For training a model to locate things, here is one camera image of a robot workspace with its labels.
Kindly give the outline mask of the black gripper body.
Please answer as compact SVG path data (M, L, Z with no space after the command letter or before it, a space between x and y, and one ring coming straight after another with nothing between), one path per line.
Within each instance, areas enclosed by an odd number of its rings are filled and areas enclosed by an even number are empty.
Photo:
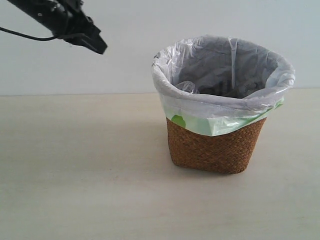
M51 8L55 37L64 40L92 39L94 22L87 16L81 4L57 4Z

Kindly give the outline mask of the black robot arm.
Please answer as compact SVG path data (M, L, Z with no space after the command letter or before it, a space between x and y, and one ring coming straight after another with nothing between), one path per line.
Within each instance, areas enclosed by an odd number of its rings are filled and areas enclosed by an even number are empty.
M22 38L47 42L63 40L85 47L97 54L104 54L108 45L100 36L101 30L87 16L82 0L10 0L12 5L51 31L52 36L39 38L1 27L0 30Z

